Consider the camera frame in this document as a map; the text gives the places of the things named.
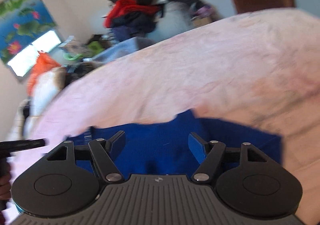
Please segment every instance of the metal rivet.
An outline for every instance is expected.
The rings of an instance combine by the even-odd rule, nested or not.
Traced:
[[[122,179],[122,176],[118,173],[110,173],[106,176],[109,182],[118,182]]]
[[[193,178],[198,182],[204,182],[209,180],[210,177],[206,173],[197,173],[193,176]]]

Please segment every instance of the blue cloth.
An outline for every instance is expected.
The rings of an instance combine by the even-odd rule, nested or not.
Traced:
[[[188,147],[188,135],[196,132],[206,141],[217,140],[227,147],[240,147],[249,142],[281,163],[281,138],[250,127],[220,119],[195,118],[188,110],[161,124],[127,124],[105,129],[94,128],[91,139],[109,139],[125,131],[126,146],[117,159],[112,159],[125,178],[139,174],[186,174],[189,177],[199,163]],[[74,145],[87,144],[84,135],[73,138]]]
[[[112,28],[111,31],[116,36],[119,42],[129,40],[133,37],[144,37],[146,34],[137,30],[136,28],[130,28],[125,25]]]
[[[149,40],[143,37],[133,37],[129,40],[120,42],[119,44],[116,44],[109,49],[106,49],[105,51],[94,56],[92,60],[108,63],[143,48],[149,47],[153,44],[155,44],[153,40]]]

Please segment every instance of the black device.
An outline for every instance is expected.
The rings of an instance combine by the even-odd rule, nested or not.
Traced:
[[[15,180],[12,198],[24,213],[12,224],[303,224],[294,215],[301,184],[254,145],[227,148],[195,133],[188,145],[202,162],[191,178],[132,174],[125,180],[111,160],[125,146],[123,131],[84,146],[64,141]],[[77,160],[90,160],[94,174]],[[239,165],[223,172],[234,162]]]
[[[10,153],[28,150],[32,148],[38,148],[45,146],[45,140],[20,140],[20,141],[7,141],[0,143],[0,177],[6,174],[7,169],[7,157],[10,157]],[[7,208],[6,201],[0,201],[0,211]]]

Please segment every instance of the orange bag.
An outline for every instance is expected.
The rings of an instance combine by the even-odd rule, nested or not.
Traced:
[[[31,75],[27,84],[27,94],[32,96],[32,91],[34,85],[37,83],[38,77],[55,67],[61,67],[61,65],[52,59],[47,53],[41,51],[39,52],[39,57],[37,58],[36,64],[31,70]]]

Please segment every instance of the logo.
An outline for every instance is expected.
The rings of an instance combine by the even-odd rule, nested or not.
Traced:
[[[156,181],[156,182],[162,182],[163,179],[162,179],[161,177],[157,177],[157,178],[155,178],[155,181]]]

